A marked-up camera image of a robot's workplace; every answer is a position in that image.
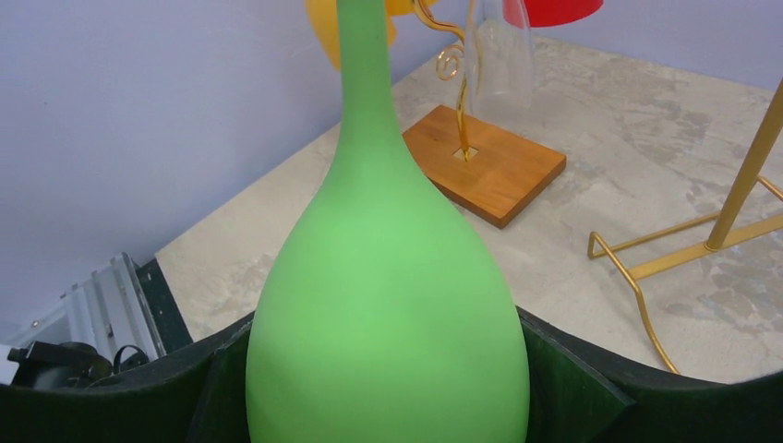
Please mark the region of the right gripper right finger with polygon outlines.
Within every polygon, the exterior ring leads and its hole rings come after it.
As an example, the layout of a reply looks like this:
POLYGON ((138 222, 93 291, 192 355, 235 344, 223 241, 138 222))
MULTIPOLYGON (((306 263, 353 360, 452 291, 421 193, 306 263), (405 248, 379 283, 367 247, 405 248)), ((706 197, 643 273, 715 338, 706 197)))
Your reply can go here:
POLYGON ((782 374, 733 384, 655 369, 517 311, 530 442, 779 442, 782 374))

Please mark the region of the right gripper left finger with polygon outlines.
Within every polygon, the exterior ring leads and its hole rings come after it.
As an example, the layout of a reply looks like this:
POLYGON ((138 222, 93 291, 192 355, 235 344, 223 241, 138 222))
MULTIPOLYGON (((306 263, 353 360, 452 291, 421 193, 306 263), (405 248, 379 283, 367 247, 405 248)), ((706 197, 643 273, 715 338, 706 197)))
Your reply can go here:
POLYGON ((84 389, 1 388, 4 442, 248 442, 253 317, 84 389))

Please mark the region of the green plastic cup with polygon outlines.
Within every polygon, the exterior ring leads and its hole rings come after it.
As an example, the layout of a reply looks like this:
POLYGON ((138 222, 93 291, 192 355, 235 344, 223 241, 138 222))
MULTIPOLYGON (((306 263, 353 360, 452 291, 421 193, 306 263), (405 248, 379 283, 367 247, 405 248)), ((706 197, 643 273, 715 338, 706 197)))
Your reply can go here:
POLYGON ((260 294, 250 438, 523 442, 528 359, 508 285, 405 144, 384 2, 336 2, 343 118, 260 294))

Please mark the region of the gold swirl wine glass rack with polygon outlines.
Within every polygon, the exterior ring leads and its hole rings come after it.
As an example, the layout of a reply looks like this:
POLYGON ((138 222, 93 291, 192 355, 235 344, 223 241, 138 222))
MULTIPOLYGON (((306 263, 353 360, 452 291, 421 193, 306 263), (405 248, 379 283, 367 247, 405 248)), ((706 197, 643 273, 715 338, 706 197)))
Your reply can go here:
POLYGON ((407 146, 430 181, 452 201, 502 229, 536 198, 566 166, 563 153, 513 133, 512 116, 493 123, 468 110, 465 28, 416 16, 433 30, 457 41, 436 57, 439 79, 459 81, 452 107, 439 105, 404 132, 407 146))

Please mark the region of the gold tall wire rack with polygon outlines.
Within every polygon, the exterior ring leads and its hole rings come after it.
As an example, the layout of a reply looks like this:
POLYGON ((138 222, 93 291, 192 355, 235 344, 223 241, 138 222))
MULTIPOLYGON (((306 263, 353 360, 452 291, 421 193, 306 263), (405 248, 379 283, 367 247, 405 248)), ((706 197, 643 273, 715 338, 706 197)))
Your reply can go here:
POLYGON ((595 231, 591 232, 588 236, 587 257, 589 259, 607 257, 620 273, 621 277, 630 286, 646 336, 653 345, 665 368, 673 374, 678 375, 680 370, 674 365, 673 361, 666 353, 655 332, 648 313, 644 293, 640 286, 640 281, 685 263, 715 254, 718 251, 753 240, 762 235, 778 231, 782 228, 782 216, 780 214, 741 227, 734 226, 745 201, 756 186, 763 186, 777 199, 782 199, 782 189, 761 175, 765 162, 776 144, 781 131, 782 87, 777 86, 762 122, 754 135, 751 146, 747 150, 742 165, 737 172, 729 193, 719 211, 660 231, 649 233, 618 245, 609 245, 606 240, 595 231), (701 243, 689 245, 631 268, 624 265, 618 257, 618 254, 621 251, 644 245, 676 233, 681 233, 709 222, 713 224, 711 232, 701 243))

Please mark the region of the clear stemmed glass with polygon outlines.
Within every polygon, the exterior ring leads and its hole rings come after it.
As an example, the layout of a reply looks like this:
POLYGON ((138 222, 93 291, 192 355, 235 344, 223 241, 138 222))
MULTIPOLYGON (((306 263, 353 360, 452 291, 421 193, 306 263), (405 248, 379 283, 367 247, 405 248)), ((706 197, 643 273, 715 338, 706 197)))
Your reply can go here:
POLYGON ((534 43, 524 2, 474 1, 465 28, 468 110, 498 123, 529 109, 534 43))

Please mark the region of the red plastic goblet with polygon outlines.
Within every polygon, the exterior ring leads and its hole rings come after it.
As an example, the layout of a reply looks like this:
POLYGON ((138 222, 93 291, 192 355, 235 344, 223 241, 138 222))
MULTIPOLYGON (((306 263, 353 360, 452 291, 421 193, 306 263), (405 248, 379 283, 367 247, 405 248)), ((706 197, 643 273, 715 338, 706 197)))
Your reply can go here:
POLYGON ((548 28, 573 23, 596 13, 603 0, 502 0, 502 15, 518 28, 548 28))

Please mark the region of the yellow goblet front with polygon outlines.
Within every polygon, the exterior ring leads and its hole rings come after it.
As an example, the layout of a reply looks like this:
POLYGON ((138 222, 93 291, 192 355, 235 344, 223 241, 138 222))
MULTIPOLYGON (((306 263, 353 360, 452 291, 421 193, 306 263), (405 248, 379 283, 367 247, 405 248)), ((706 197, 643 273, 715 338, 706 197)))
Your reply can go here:
MULTIPOLYGON (((318 38, 324 53, 336 71, 341 70, 337 2, 335 0, 306 0, 304 2, 310 27, 318 38)), ((392 17, 386 15, 387 45, 397 36, 392 17)))

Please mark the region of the yellow goblet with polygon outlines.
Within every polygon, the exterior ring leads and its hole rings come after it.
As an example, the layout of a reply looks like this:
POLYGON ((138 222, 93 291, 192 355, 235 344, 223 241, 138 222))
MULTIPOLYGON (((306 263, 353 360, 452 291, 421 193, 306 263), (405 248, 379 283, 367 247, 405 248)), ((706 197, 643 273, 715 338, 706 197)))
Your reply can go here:
MULTIPOLYGON (((310 27, 318 38, 324 53, 336 71, 341 70, 337 2, 335 0, 306 0, 304 2, 310 27)), ((392 17, 386 15, 387 45, 397 36, 392 17)))
POLYGON ((400 17, 417 14, 418 10, 430 10, 439 0, 385 0, 385 12, 388 17, 400 17))

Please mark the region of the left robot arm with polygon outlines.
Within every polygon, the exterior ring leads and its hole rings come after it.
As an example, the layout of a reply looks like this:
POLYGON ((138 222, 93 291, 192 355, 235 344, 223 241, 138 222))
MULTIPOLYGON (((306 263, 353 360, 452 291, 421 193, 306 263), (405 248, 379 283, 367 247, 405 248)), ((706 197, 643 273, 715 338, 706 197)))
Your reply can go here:
POLYGON ((87 343, 33 341, 1 347, 1 384, 36 390, 86 388, 105 378, 149 363, 138 346, 120 347, 110 359, 87 343))

